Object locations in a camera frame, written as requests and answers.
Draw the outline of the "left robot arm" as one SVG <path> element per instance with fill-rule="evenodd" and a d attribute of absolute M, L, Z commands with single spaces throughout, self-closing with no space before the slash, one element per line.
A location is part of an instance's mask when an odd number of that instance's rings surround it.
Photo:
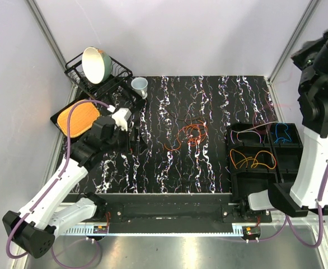
<path fill-rule="evenodd" d="M 67 155 L 60 167 L 42 189 L 19 211 L 8 211 L 2 218 L 8 239 L 21 247 L 25 254 L 42 257 L 56 238 L 84 220 L 99 222 L 108 216 L 106 200 L 89 192 L 73 205 L 57 211 L 71 189 L 110 151 L 143 152 L 144 141 L 139 129 L 128 130 L 131 112 L 119 109 L 110 116 L 100 116 L 92 127 L 75 143 L 69 143 Z"/>

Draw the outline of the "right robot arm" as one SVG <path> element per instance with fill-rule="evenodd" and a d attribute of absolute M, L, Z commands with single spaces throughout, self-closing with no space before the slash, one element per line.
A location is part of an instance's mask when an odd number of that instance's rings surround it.
<path fill-rule="evenodd" d="M 279 210 L 290 217 L 309 212 L 328 216 L 328 30 L 307 41 L 291 59 L 301 70 L 299 108 L 303 117 L 303 154 L 293 183 L 273 183 L 252 193 L 239 208 L 240 218 L 252 222 L 261 210 Z"/>

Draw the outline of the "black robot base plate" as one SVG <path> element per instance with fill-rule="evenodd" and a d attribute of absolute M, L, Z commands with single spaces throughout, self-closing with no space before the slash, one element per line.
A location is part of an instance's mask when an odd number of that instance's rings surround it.
<path fill-rule="evenodd" d="M 113 236 L 240 236 L 239 225 L 270 223 L 269 212 L 250 212 L 229 193 L 100 194 Z"/>

